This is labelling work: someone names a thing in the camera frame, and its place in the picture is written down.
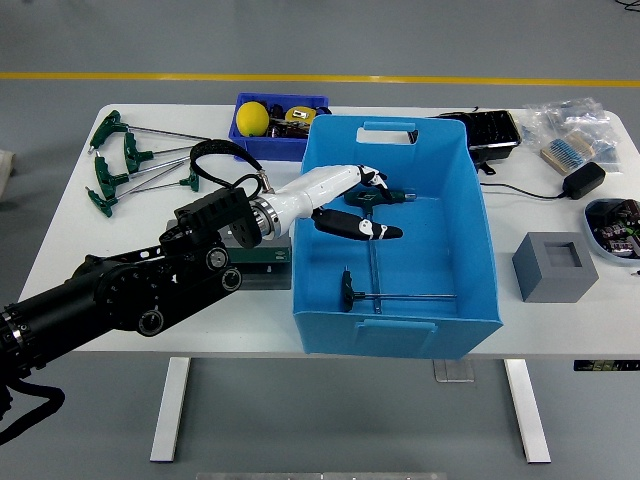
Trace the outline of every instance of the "gray foam block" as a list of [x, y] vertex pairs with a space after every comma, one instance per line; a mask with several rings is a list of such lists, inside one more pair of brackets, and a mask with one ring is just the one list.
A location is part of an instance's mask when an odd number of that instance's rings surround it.
[[581, 233], [529, 232], [513, 266], [525, 302], [575, 303], [598, 280]]

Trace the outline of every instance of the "black power adapter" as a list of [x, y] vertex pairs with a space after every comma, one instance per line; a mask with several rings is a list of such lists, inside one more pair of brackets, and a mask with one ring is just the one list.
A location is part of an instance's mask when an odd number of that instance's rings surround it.
[[589, 162], [564, 179], [562, 196], [578, 200], [601, 185], [605, 175], [606, 173], [600, 165]]

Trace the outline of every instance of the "yellow ball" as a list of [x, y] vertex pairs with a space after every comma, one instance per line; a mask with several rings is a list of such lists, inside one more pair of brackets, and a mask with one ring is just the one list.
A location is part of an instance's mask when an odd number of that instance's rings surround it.
[[269, 127], [269, 113], [261, 103], [243, 103], [236, 113], [236, 126], [243, 137], [261, 137]]

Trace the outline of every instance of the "yellow floor line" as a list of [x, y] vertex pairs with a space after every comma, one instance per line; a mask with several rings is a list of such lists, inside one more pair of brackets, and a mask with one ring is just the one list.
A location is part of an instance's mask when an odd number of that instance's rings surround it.
[[457, 77], [403, 75], [313, 75], [254, 73], [139, 72], [0, 72], [0, 80], [147, 80], [201, 82], [318, 82], [452, 85], [512, 85], [546, 87], [640, 88], [640, 80], [580, 78]]

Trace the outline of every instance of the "blue plastic bin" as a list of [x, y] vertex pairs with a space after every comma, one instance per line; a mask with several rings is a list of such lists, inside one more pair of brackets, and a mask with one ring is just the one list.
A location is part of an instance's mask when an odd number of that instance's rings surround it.
[[299, 162], [307, 147], [306, 138], [270, 138], [243, 137], [236, 127], [236, 113], [240, 106], [247, 102], [264, 101], [270, 108], [273, 104], [280, 104], [285, 113], [293, 107], [328, 107], [329, 99], [323, 96], [307, 95], [277, 95], [271, 93], [240, 93], [236, 100], [233, 121], [229, 129], [229, 139], [247, 150], [258, 160], [284, 160]]
[[[357, 134], [418, 130], [415, 144], [366, 143]], [[377, 242], [382, 293], [455, 294], [454, 300], [356, 301], [345, 313], [341, 277], [371, 292], [366, 242], [295, 226], [293, 313], [307, 353], [458, 359], [497, 330], [496, 271], [482, 193], [461, 122], [428, 118], [327, 115], [314, 121], [302, 172], [364, 164], [388, 175], [391, 189], [417, 194], [414, 202], [380, 205], [373, 219], [403, 229], [400, 239]], [[326, 208], [362, 214], [337, 198]]]

